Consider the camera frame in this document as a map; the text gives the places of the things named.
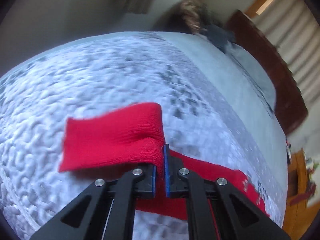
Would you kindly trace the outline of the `red knit sweater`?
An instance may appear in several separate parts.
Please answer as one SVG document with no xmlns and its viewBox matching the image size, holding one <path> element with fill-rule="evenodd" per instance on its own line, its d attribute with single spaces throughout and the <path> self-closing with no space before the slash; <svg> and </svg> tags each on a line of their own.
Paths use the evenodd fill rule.
<svg viewBox="0 0 320 240">
<path fill-rule="evenodd" d="M 137 209 L 185 220 L 185 200 L 170 199 L 164 189 L 165 138 L 161 106 L 138 103 L 91 119 L 67 119 L 59 172 L 116 165 L 153 164 L 156 195 L 138 200 Z"/>
</svg>

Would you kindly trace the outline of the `dark clothes pile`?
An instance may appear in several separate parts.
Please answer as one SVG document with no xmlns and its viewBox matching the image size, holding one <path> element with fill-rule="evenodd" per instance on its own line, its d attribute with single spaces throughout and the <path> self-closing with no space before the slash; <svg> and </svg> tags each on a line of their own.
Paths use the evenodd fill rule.
<svg viewBox="0 0 320 240">
<path fill-rule="evenodd" d="M 235 42 L 233 32 L 223 28 L 209 12 L 205 3 L 199 0 L 183 0 L 167 14 L 164 30 L 200 35 L 223 53 Z"/>
</svg>

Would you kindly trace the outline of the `wooden dresser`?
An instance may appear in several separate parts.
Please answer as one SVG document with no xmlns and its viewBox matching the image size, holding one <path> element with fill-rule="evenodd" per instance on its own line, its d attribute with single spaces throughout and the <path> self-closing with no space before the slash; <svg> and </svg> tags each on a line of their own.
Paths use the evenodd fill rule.
<svg viewBox="0 0 320 240">
<path fill-rule="evenodd" d="M 319 156 L 307 157 L 301 149 L 291 155 L 283 223 L 291 239 L 310 235 L 309 228 L 319 216 Z"/>
</svg>

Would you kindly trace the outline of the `white quilted bedspread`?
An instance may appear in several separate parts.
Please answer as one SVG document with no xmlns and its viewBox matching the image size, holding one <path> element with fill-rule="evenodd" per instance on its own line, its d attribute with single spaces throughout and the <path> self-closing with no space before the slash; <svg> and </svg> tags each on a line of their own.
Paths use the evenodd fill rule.
<svg viewBox="0 0 320 240">
<path fill-rule="evenodd" d="M 285 134 L 276 91 L 244 49 L 229 58 L 195 35 L 123 32 L 76 40 L 1 77 L 1 214 L 18 239 L 88 185 L 138 164 L 156 169 L 137 200 L 134 239 L 188 239 L 183 199 L 165 194 L 164 148 L 207 180 L 225 178 L 277 229 L 284 220 Z"/>
</svg>

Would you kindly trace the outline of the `dark wooden headboard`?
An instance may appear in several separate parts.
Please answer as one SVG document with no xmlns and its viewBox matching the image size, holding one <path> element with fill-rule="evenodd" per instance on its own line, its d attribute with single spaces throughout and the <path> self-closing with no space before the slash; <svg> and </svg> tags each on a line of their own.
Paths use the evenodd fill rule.
<svg viewBox="0 0 320 240">
<path fill-rule="evenodd" d="M 263 67 L 276 89 L 275 115 L 286 135 L 294 132 L 308 116 L 301 91 L 275 46 L 240 10 L 225 24 L 236 44 L 246 49 Z"/>
</svg>

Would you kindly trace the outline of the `striped window curtain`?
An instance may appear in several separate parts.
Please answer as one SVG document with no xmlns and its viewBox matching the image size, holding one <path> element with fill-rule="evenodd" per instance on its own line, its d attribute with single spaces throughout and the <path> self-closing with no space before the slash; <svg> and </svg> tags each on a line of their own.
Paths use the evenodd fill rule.
<svg viewBox="0 0 320 240">
<path fill-rule="evenodd" d="M 319 24 L 303 0 L 267 0 L 253 23 L 275 46 L 307 107 L 319 99 Z"/>
</svg>

